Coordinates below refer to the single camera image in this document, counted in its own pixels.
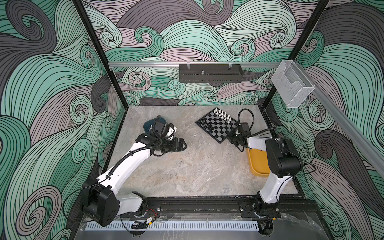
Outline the black white chessboard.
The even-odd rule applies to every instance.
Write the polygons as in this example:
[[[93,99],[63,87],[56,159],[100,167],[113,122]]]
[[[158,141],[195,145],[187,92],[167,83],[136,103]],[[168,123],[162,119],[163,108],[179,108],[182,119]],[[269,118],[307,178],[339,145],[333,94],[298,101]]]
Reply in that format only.
[[[239,122],[233,118],[233,120],[228,124],[226,122],[217,121],[214,117],[214,109],[205,114],[199,120],[196,121],[196,124],[209,136],[211,136],[215,141],[221,144],[224,140],[227,139],[228,134],[239,124]],[[212,119],[215,121],[214,123],[214,131],[212,133],[207,132],[203,127],[201,127],[201,120],[204,119]]]

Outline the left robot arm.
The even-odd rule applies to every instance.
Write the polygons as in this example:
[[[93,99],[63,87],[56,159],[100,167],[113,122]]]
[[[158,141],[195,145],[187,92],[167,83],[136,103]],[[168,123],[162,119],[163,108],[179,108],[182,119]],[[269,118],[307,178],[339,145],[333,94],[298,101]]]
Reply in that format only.
[[[145,201],[144,196],[138,193],[119,195],[120,188],[129,176],[155,151],[166,154],[182,152],[187,148],[183,138],[167,140],[147,134],[138,136],[128,153],[113,167],[96,179],[88,179],[83,183],[81,211],[102,227],[109,225],[116,216],[137,212]]]

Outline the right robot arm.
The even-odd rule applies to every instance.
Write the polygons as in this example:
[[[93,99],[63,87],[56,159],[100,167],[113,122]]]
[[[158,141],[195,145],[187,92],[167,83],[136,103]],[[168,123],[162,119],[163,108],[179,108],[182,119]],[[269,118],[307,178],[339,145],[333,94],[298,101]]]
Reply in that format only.
[[[267,178],[258,193],[265,204],[277,203],[287,183],[304,168],[291,139],[262,136],[274,130],[268,128],[252,134],[249,125],[242,123],[228,134],[230,143],[246,152],[251,173]]]

